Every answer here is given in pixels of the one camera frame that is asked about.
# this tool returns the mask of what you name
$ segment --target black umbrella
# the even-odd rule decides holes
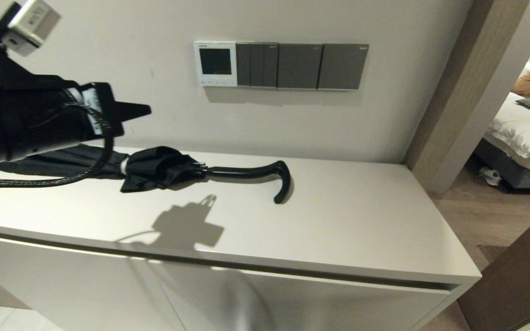
[[[89,168],[99,159],[101,151],[101,147],[82,144],[15,162],[0,163],[0,170],[26,175],[71,176]],[[105,166],[91,177],[123,179],[120,191],[130,193],[156,188],[177,188],[181,184],[213,177],[249,180],[274,174],[281,176],[282,189],[273,201],[281,203],[289,193],[292,179],[290,170],[283,161],[260,168],[207,167],[176,149],[160,146],[132,155],[114,151]]]

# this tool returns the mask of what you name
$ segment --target black cable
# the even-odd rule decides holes
[[[83,171],[79,174],[60,178],[53,180],[2,180],[0,179],[0,187],[52,187],[52,186],[61,186],[66,184],[71,184],[84,180],[85,178],[94,176],[103,166],[109,161],[109,158],[114,152],[114,136],[111,132],[111,126],[108,121],[106,121],[101,113],[87,107],[82,103],[63,103],[59,107],[59,111],[64,111],[67,107],[79,107],[80,110],[85,111],[91,115],[99,126],[101,127],[101,134],[104,138],[104,148],[101,151],[101,156],[99,159],[86,171]]]

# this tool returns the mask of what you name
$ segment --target digital display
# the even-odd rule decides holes
[[[230,50],[227,48],[200,48],[204,75],[231,75]]]

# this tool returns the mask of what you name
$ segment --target curved handle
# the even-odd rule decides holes
[[[273,198],[273,201],[277,204],[282,203],[286,199],[290,191],[290,184],[292,183],[290,169],[284,161],[277,161],[259,168],[210,167],[206,169],[206,175],[236,179],[254,179],[269,175],[279,175],[282,178],[282,189]]]

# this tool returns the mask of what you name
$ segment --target cabinet top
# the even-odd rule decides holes
[[[116,148],[134,153],[135,148]],[[190,153],[208,166],[258,167],[277,157]],[[480,273],[403,165],[282,158],[294,182],[196,183],[120,193],[120,180],[0,188],[0,226],[120,241],[157,253],[368,277],[474,282]],[[0,178],[30,178],[0,172]]]

